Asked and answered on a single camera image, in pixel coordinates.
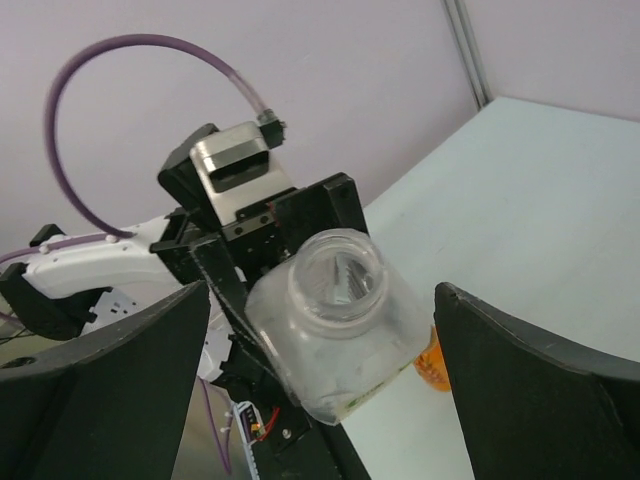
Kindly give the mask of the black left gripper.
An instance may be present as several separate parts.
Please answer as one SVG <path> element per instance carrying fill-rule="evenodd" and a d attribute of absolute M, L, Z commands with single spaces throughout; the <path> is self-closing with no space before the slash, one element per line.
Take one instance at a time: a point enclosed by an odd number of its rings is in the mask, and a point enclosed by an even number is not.
<path fill-rule="evenodd" d="M 214 214 L 204 217 L 199 209 L 182 207 L 166 219 L 168 225 L 149 251 L 177 280 L 194 280 L 200 272 L 231 327 L 231 350 L 212 384 L 237 402 L 297 405 L 249 324 L 249 291 L 311 236 L 337 228 L 368 231 L 355 181 L 337 173 L 288 189 L 240 210 L 239 219 L 228 226 Z M 204 239 L 213 234 L 221 239 Z"/>

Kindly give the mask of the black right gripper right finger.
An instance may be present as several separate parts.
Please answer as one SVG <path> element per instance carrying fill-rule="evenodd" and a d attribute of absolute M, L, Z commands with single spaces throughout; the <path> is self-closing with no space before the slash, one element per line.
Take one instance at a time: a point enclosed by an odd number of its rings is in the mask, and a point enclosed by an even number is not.
<path fill-rule="evenodd" d="M 434 320 L 478 479 L 636 479 L 639 365 L 451 283 Z"/>

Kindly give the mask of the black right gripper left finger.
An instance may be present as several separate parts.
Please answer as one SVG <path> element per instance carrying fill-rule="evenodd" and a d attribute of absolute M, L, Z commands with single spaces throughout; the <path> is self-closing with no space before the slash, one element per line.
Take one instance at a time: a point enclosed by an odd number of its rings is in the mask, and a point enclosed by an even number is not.
<path fill-rule="evenodd" d="M 2 478 L 170 478 L 209 313 L 208 287 L 192 283 L 2 365 Z"/>

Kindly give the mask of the square clear NFC juice bottle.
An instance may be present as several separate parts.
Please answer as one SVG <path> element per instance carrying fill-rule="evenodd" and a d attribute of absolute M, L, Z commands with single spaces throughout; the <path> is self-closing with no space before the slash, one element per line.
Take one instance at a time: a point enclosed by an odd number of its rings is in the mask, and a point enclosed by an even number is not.
<path fill-rule="evenodd" d="M 251 289 L 245 314 L 285 391 L 336 425 L 430 344 L 432 322 L 370 237 L 310 237 Z"/>

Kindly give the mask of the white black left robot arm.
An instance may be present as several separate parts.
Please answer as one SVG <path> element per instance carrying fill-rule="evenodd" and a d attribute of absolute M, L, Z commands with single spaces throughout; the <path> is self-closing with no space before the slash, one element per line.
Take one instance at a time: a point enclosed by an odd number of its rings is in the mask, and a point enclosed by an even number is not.
<path fill-rule="evenodd" d="M 283 140 L 275 120 L 200 127 L 158 175 L 177 202 L 173 212 L 128 227 L 123 236 L 70 237 L 47 225 L 27 249 L 2 258 L 3 297 L 28 328 L 67 340 L 125 315 L 106 304 L 119 286 L 204 280 L 231 325 L 218 382 L 239 403 L 247 440 L 312 429 L 258 345 L 244 311 L 247 296 L 311 236 L 333 228 L 365 231 L 366 221 L 346 174 L 295 187 L 272 154 Z"/>

